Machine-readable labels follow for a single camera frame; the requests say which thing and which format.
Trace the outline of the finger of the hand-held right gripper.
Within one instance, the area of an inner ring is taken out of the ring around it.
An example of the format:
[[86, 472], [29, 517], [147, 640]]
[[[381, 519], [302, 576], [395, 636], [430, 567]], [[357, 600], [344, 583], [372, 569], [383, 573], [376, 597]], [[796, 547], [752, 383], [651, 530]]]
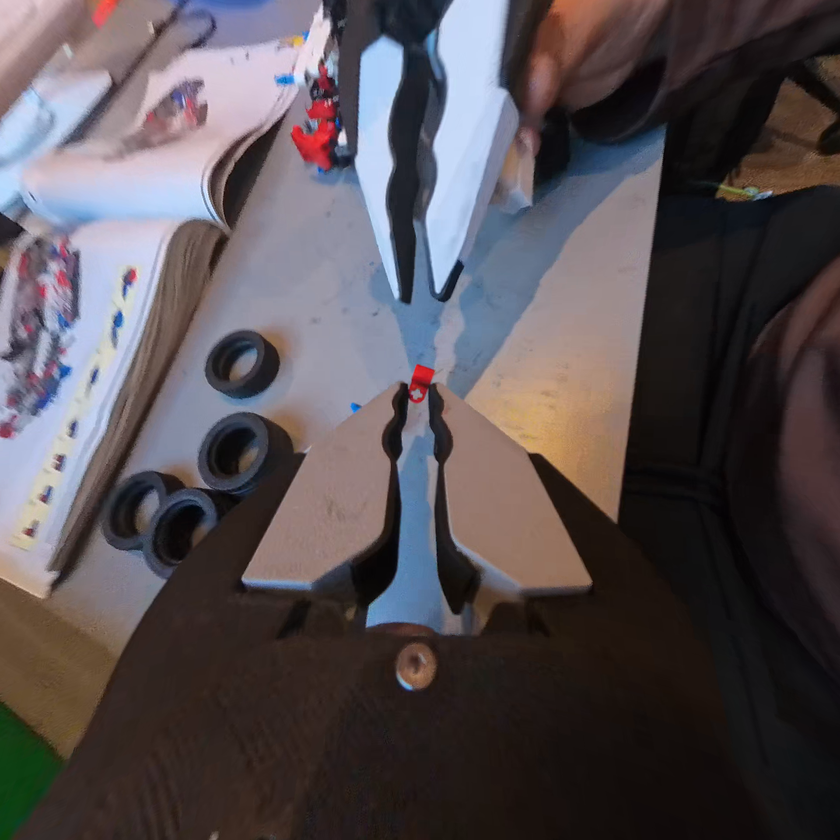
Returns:
[[356, 174], [394, 299], [413, 297], [417, 174], [412, 129], [396, 117], [403, 93], [404, 48], [387, 36], [368, 45], [360, 58]]
[[510, 12], [509, 1], [449, 2], [427, 40], [437, 103], [423, 231], [439, 301], [453, 293], [518, 127], [502, 78]]

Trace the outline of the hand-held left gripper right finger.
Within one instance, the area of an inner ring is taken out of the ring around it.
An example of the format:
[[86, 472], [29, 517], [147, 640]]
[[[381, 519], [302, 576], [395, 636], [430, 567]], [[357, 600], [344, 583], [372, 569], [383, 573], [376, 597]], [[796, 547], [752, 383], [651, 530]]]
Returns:
[[446, 386], [427, 393], [437, 576], [450, 611], [593, 585], [527, 450]]

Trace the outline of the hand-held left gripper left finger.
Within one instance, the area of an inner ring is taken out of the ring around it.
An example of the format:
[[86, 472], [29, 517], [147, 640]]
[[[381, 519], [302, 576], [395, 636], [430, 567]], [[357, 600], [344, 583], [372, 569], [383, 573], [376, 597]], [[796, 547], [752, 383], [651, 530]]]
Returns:
[[408, 386], [396, 382], [310, 447], [245, 569], [250, 590], [367, 607], [396, 575], [397, 463]]

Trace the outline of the person's right forearm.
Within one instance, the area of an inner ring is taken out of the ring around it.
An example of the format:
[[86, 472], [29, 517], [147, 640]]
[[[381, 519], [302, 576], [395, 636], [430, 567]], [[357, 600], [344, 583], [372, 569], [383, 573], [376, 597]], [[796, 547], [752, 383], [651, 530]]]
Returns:
[[624, 142], [736, 82], [826, 54], [838, 38], [838, 1], [667, 2], [621, 84], [571, 122], [586, 140]]

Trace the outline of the grey desk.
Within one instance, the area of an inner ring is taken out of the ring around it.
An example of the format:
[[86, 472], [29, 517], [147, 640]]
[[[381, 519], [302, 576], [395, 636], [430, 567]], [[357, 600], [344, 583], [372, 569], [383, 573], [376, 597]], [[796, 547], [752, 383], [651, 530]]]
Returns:
[[[198, 447], [234, 411], [308, 449], [351, 403], [423, 364], [616, 518], [664, 144], [663, 129], [573, 142], [569, 170], [532, 208], [488, 214], [449, 301], [417, 276], [404, 306], [354, 174], [312, 174], [283, 125], [118, 480], [155, 469], [198, 485]], [[237, 330], [280, 355], [270, 387], [245, 400], [205, 377], [210, 350]]]

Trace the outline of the person's right hand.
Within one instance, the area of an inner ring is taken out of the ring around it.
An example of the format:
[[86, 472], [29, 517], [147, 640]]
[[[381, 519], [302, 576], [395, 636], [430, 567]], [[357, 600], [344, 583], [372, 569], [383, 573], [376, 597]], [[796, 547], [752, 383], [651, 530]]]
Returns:
[[520, 151], [536, 155], [546, 114], [613, 94], [665, 23], [666, 1], [555, 1], [536, 30], [519, 86]]

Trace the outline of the toy brick car model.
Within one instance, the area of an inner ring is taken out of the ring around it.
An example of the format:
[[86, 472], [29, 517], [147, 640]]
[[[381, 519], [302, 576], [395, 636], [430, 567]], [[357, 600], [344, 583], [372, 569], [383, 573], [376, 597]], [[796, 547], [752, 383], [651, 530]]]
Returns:
[[305, 121], [290, 136], [301, 158], [320, 173], [342, 169], [352, 161], [340, 103], [340, 46], [347, 13], [346, 1], [320, 3], [299, 40], [291, 75], [310, 103]]

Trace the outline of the wide black rubber tyre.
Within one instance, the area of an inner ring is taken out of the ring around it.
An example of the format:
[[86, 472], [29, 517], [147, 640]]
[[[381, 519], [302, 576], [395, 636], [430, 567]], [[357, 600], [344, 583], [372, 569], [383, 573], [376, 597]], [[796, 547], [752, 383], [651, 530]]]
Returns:
[[278, 424], [256, 413], [232, 413], [206, 433], [197, 467], [208, 487], [241, 497], [294, 454], [290, 436]]
[[167, 496], [143, 537], [147, 567], [167, 581], [192, 551], [194, 543], [213, 530], [228, 509], [228, 499], [214, 490], [183, 488]]

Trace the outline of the narrow black rubber tyre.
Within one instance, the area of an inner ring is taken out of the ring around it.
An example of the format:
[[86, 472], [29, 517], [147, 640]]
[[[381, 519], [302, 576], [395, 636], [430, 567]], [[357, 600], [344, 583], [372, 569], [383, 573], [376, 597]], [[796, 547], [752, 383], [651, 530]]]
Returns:
[[266, 391], [277, 378], [280, 355], [254, 330], [230, 332], [217, 341], [205, 362], [207, 383], [225, 397], [245, 400]]
[[101, 518], [103, 538], [118, 551], [140, 551], [158, 510], [184, 488], [184, 482], [168, 473], [145, 470], [132, 474], [106, 499]]

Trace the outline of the open instruction book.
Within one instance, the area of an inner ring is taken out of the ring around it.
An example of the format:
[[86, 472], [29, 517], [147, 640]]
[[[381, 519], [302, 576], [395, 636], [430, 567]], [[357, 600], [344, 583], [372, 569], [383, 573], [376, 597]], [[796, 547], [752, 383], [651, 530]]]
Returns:
[[46, 598], [97, 516], [230, 231], [228, 177], [297, 96], [303, 36], [189, 49], [24, 171], [2, 275], [2, 580]]

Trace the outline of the person's brown shirt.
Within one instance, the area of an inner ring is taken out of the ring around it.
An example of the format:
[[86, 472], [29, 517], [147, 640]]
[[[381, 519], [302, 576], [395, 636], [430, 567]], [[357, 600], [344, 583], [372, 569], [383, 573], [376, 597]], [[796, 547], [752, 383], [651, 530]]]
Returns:
[[750, 351], [727, 482], [731, 517], [765, 601], [838, 679], [838, 259]]

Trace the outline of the beige wooden table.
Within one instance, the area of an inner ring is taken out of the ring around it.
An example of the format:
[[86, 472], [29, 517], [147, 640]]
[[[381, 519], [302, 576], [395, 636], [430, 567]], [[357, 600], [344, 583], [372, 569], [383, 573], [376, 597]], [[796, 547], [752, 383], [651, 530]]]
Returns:
[[1, 582], [2, 703], [61, 758], [82, 739], [116, 664], [42, 601]]

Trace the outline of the pale white plastic item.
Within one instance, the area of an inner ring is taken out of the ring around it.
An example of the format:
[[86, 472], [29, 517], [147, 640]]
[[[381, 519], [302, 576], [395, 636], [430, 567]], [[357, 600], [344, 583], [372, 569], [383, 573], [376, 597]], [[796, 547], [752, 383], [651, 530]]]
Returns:
[[106, 70], [41, 75], [1, 122], [1, 211], [23, 202], [26, 166], [62, 145], [112, 88]]

